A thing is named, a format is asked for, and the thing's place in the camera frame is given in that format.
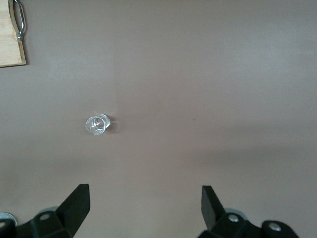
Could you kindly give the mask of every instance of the clear glass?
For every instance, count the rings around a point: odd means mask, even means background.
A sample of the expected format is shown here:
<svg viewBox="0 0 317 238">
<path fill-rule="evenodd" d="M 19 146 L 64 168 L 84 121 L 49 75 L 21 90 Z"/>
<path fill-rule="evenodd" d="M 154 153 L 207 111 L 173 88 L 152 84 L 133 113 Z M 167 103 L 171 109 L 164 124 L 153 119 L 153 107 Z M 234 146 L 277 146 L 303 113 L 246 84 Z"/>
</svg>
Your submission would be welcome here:
<svg viewBox="0 0 317 238">
<path fill-rule="evenodd" d="M 18 224 L 16 218 L 11 213 L 1 212 L 0 213 L 0 219 L 11 219 L 11 220 L 14 221 L 15 225 Z"/>
<path fill-rule="evenodd" d="M 110 124 L 110 117 L 106 114 L 100 114 L 87 120 L 86 129 L 93 135 L 100 135 L 110 126 Z"/>
</svg>

